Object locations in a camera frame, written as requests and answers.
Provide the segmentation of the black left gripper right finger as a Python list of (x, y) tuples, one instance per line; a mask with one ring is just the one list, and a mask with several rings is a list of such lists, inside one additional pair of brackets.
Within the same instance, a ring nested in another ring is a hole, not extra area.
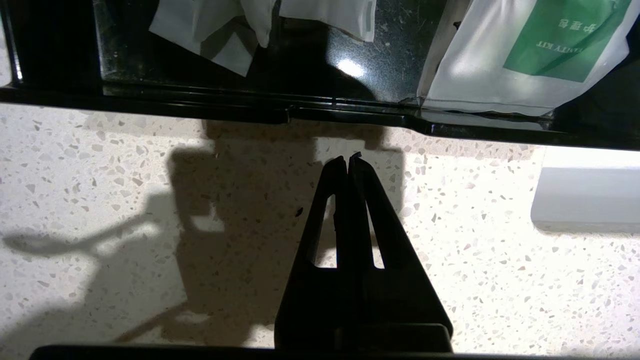
[(374, 168), (349, 159), (358, 283), (358, 346), (450, 352), (453, 324)]

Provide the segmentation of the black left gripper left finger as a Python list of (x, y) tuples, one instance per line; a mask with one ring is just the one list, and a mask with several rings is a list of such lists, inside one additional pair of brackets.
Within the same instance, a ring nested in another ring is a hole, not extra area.
[[(350, 220), (349, 178), (345, 158), (323, 166), (307, 221), (279, 305), (275, 347), (282, 351), (333, 351), (341, 330), (354, 322), (362, 258)], [(315, 264), (327, 203), (334, 198), (336, 267)]]

